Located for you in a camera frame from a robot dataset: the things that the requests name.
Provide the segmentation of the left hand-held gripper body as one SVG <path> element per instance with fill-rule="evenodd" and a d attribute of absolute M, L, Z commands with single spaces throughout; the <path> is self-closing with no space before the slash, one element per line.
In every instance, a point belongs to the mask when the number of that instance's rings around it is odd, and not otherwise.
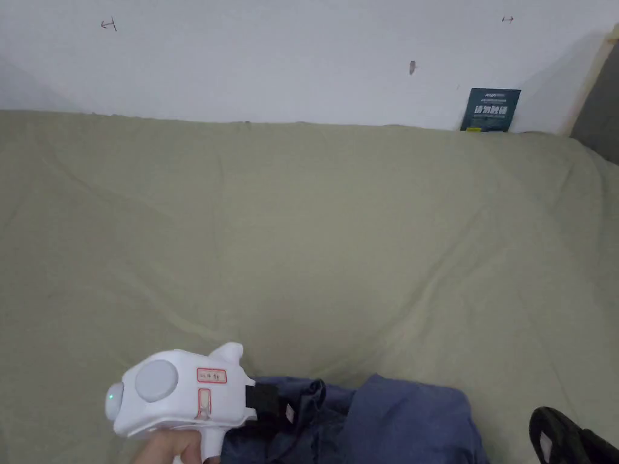
<path fill-rule="evenodd" d="M 281 424 L 284 400 L 275 385 L 251 379 L 241 367 L 242 344 L 208 355 L 158 352 L 110 386 L 105 414 L 115 434 L 146 438 L 159 430 L 196 430 L 201 457 L 220 456 L 225 435 L 249 421 Z"/>

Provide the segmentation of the person's left hand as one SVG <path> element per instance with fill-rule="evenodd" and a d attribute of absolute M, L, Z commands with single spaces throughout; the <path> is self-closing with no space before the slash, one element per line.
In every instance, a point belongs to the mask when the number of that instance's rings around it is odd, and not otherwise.
<path fill-rule="evenodd" d="M 196 430 L 157 431 L 136 453 L 131 463 L 221 463 L 221 457 L 202 459 L 201 434 Z"/>

